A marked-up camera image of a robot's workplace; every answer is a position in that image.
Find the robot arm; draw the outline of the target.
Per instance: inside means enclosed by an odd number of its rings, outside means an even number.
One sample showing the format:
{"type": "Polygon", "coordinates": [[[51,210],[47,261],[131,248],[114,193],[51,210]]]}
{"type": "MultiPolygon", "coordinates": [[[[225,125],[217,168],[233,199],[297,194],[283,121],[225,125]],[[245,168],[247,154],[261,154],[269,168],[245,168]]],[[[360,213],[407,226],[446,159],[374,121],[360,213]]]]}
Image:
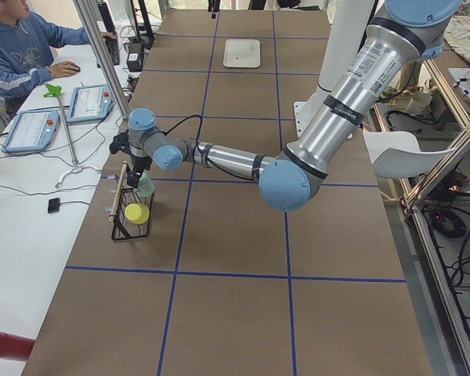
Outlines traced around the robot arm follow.
{"type": "Polygon", "coordinates": [[[276,157],[199,139],[172,138],[152,111],[128,118],[128,148],[137,173],[151,165],[165,172],[183,162],[217,168],[258,183],[263,200],[281,212],[303,207],[327,178],[328,165],[364,115],[406,63],[437,57],[458,1],[341,1],[328,43],[334,88],[311,99],[312,117],[302,134],[276,157]]]}

